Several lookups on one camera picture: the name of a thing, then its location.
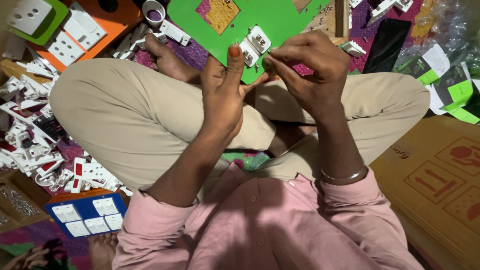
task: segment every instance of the hand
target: hand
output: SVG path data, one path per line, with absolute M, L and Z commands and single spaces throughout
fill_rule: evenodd
M 39 246 L 30 249 L 17 257 L 13 258 L 7 265 L 3 267 L 3 270 L 26 270 L 32 269 L 33 266 L 46 266 L 48 261 L 44 256 L 50 252 L 49 249 L 43 249 Z
M 313 70 L 300 76 L 286 64 L 297 60 Z M 343 113 L 341 97 L 350 57 L 337 48 L 320 30 L 296 35 L 271 50 L 264 61 L 285 81 L 291 95 L 316 121 L 323 121 L 332 110 Z
M 201 130 L 221 136 L 227 144 L 240 132 L 245 95 L 268 79 L 268 74 L 264 73 L 253 84 L 240 85 L 243 69 L 244 57 L 240 46 L 232 44 L 228 48 L 226 68 L 209 55 L 201 73 L 204 102 Z

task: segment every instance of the printed symbol on box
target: printed symbol on box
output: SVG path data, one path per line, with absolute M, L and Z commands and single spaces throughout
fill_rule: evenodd
M 435 204 L 465 183 L 430 161 L 413 171 L 404 182 Z
M 472 176 L 480 173 L 480 143 L 460 138 L 435 155 Z
M 471 186 L 444 207 L 445 212 L 480 234 L 480 188 Z

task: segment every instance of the metal bangle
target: metal bangle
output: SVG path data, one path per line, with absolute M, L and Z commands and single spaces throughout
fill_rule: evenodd
M 352 175 L 352 176 L 350 176 L 350 177 L 347 177 L 347 178 L 335 178 L 335 177 L 332 177 L 332 176 L 326 174 L 323 170 L 321 170 L 321 171 L 322 171 L 323 175 L 324 175 L 326 178 L 330 179 L 330 180 L 334 180 L 334 181 L 346 181 L 346 180 L 352 180 L 353 178 L 359 176 L 364 167 L 365 167 L 365 165 L 362 166 L 362 168 L 360 169 L 360 171 L 358 171 L 358 173 L 355 173 L 354 175 Z

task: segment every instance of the man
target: man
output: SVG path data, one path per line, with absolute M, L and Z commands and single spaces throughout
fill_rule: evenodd
M 420 83 L 400 74 L 347 78 L 348 55 L 312 31 L 265 57 L 282 81 L 258 85 L 254 109 L 243 100 L 264 75 L 240 84 L 238 45 L 226 69 L 209 57 L 200 77 L 152 35 L 147 47 L 168 76 L 129 61 L 83 61 L 50 99 L 86 151 L 140 188 L 114 269 L 422 269 L 367 167 L 426 112 Z M 314 73 L 301 77 L 285 60 Z M 269 119 L 317 131 L 302 128 L 303 139 L 252 175 L 220 160 L 226 148 L 291 142 Z

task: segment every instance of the packaging box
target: packaging box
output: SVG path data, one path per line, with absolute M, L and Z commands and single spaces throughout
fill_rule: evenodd
M 480 126 L 422 119 L 370 166 L 433 268 L 480 269 Z

